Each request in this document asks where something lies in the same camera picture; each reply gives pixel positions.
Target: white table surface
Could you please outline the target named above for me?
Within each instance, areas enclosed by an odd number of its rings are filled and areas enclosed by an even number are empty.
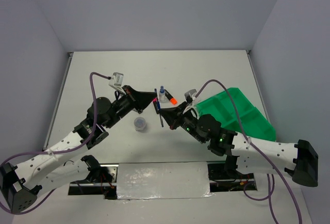
[[[62,139],[86,116],[92,103],[89,73],[112,75],[124,73],[124,84],[136,90],[153,91],[164,85],[179,101],[184,93],[199,88],[210,78],[227,87],[238,87],[263,115],[260,95],[245,51],[139,51],[139,52],[75,52],[62,93],[49,145]],[[95,77],[96,95],[114,99],[107,80]],[[210,84],[202,93],[206,99],[222,91]],[[101,163],[150,163],[218,161],[220,157],[207,150],[183,130],[160,127],[153,105],[142,114],[147,132],[134,130],[131,112],[112,129],[101,144],[89,151]],[[267,178],[256,174],[258,191],[254,197],[267,194]],[[300,205],[304,223],[311,223],[300,187],[289,180]],[[243,192],[216,193],[200,199],[103,200],[102,196],[67,196],[68,185],[55,191],[37,210],[15,216],[13,224],[44,223],[273,223],[268,202],[255,202]],[[272,197],[279,223],[297,223],[293,202],[276,176]]]

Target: black cable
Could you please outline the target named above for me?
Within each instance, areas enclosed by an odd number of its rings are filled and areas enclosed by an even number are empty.
[[[74,163],[74,161],[72,161],[72,160],[68,160],[67,162],[69,162],[69,161],[71,161],[72,163]],[[65,166],[67,162],[65,162],[65,163],[63,164],[63,166]]]

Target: pen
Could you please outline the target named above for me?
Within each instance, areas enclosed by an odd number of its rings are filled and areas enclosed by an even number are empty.
[[[154,104],[154,107],[155,107],[156,114],[159,114],[159,110],[158,110],[158,106],[157,106],[157,99],[156,98],[153,100],[153,104]]]
[[[156,102],[157,102],[158,110],[160,110],[160,103],[159,103],[158,97],[156,97]],[[161,114],[159,114],[159,119],[160,119],[161,127],[164,127],[164,123],[163,123],[163,119],[161,118]]]

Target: red wire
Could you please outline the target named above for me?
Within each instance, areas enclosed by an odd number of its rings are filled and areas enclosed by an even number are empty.
[[[104,177],[104,179],[108,182],[108,184],[110,185],[110,187],[113,189],[114,188],[114,186],[107,180],[107,178],[104,176],[104,174],[102,174],[103,175],[103,177]]]

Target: orange cap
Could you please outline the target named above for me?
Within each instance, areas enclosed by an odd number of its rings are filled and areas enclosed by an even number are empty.
[[[176,100],[175,98],[172,98],[172,99],[170,100],[170,102],[171,102],[172,104],[174,104],[174,105],[177,104],[177,100]]]

